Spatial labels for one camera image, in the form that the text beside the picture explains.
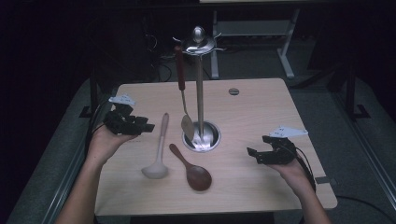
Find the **gray floor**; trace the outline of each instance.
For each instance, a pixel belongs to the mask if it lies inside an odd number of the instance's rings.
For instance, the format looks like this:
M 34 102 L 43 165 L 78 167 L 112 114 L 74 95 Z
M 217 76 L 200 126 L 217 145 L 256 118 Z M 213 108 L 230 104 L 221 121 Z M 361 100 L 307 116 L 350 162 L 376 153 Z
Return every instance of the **gray floor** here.
M 280 47 L 281 39 L 248 43 L 219 53 L 220 79 L 281 77 L 287 85 L 294 85 L 317 72 L 306 69 L 315 46 L 314 40 L 293 40 L 290 45 L 288 57 L 295 79 L 285 77 L 277 58 L 276 48 Z M 175 63 L 163 64 L 172 71 L 169 81 L 177 81 Z M 204 69 L 210 74 L 207 57 Z M 186 70 L 186 80 L 195 80 L 193 65 L 186 63 Z M 164 66 L 160 67 L 160 73 L 162 80 L 169 76 L 169 70 Z M 336 195 L 373 204 L 396 220 L 395 208 L 389 199 L 392 195 L 384 190 L 390 185 L 390 191 L 393 191 L 392 183 L 396 180 L 393 172 L 393 160 L 396 158 L 395 123 L 378 104 L 371 89 L 360 80 L 357 80 L 356 104 L 364 105 L 371 118 L 351 122 L 342 105 L 345 92 L 328 92 L 325 85 L 329 78 L 325 77 L 303 90 L 290 90 L 290 94 L 323 168 L 331 179 L 333 190 Z M 77 157 L 76 148 L 81 144 L 81 136 L 88 126 L 88 121 L 78 119 L 78 114 L 84 105 L 89 104 L 89 97 L 89 85 L 85 83 L 64 115 L 9 223 L 45 223 L 43 220 L 51 220 L 50 209 L 54 209 L 52 199 L 60 197 L 57 190 L 62 191 L 60 183 L 65 181 L 64 174 L 73 169 L 70 161 Z M 380 162 L 379 168 L 372 165 L 375 164 L 373 155 Z M 378 172 L 382 168 L 388 174 L 385 178 Z M 328 211 L 333 223 L 392 223 L 366 203 L 338 200 L 337 207 Z M 301 215 L 301 211 L 277 212 L 276 224 L 298 223 Z M 128 217 L 99 217 L 99 220 L 103 223 L 129 223 Z

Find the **white spoon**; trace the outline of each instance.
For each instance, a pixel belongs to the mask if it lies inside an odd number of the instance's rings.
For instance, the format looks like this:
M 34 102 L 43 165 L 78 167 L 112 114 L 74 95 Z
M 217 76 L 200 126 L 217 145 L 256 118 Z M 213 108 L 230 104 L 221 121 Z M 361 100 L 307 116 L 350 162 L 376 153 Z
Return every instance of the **white spoon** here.
M 168 168 L 163 165 L 163 139 L 165 138 L 168 127 L 169 115 L 163 114 L 163 123 L 161 126 L 160 144 L 157 150 L 157 159 L 150 166 L 143 168 L 142 173 L 149 179 L 161 179 L 168 174 Z

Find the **plastic spoon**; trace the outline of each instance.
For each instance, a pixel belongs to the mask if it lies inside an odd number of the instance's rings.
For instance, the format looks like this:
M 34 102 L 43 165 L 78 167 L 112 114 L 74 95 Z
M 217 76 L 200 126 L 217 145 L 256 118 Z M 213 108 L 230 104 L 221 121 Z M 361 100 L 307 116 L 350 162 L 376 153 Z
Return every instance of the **plastic spoon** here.
M 187 162 L 175 144 L 169 145 L 169 148 L 186 166 L 187 182 L 190 187 L 197 191 L 209 189 L 212 184 L 212 176 L 210 173 L 204 167 Z
M 184 107 L 184 117 L 181 120 L 181 129 L 184 134 L 189 138 L 190 141 L 194 138 L 194 124 L 187 113 L 186 108 L 186 99 L 184 97 L 184 90 L 186 89 L 186 83 L 184 80 L 184 69 L 183 69 L 183 52 L 180 46 L 175 46 L 175 55 L 176 55 L 176 63 L 177 63 L 177 80 L 178 80 L 178 88 L 181 90 L 181 98 L 183 100 Z
M 157 159 L 150 166 L 143 168 L 142 173 L 149 179 L 161 179 L 168 174 L 168 168 L 163 165 L 163 139 L 165 138 L 166 129 L 168 127 L 169 115 L 163 115 L 163 123 L 161 125 L 160 144 L 157 150 Z

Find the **red handle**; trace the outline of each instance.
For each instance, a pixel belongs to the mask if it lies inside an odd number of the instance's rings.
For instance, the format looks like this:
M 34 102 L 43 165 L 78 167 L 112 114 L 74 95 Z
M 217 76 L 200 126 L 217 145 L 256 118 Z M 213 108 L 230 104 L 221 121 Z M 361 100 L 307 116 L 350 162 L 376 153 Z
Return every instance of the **red handle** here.
M 176 55 L 178 88 L 181 91 L 184 91 L 186 89 L 186 85 L 184 83 L 183 51 L 181 51 L 181 46 L 175 46 L 175 55 Z

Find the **dark background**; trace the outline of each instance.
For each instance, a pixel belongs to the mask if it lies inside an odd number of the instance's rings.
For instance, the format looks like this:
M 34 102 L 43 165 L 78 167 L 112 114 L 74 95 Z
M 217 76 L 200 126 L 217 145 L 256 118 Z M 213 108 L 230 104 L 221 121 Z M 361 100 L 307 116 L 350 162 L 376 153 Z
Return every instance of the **dark background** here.
M 6 222 L 64 111 L 92 71 L 102 91 L 125 82 L 150 82 L 156 78 L 151 65 L 173 48 L 172 36 L 185 38 L 197 24 L 211 33 L 212 10 L 104 13 L 93 10 L 98 6 L 93 1 L 62 0 L 0 3 L 0 223 Z M 358 77 L 374 89 L 378 101 L 396 119 L 394 1 L 330 9 L 303 7 L 300 14 L 294 37 L 313 36 L 318 41 L 310 66 L 325 69 L 337 62 L 352 63 Z M 278 11 L 270 11 L 228 10 L 223 16 L 279 16 Z M 157 36 L 158 52 L 147 51 L 150 41 L 145 34 Z M 107 77 L 107 69 L 120 75 Z

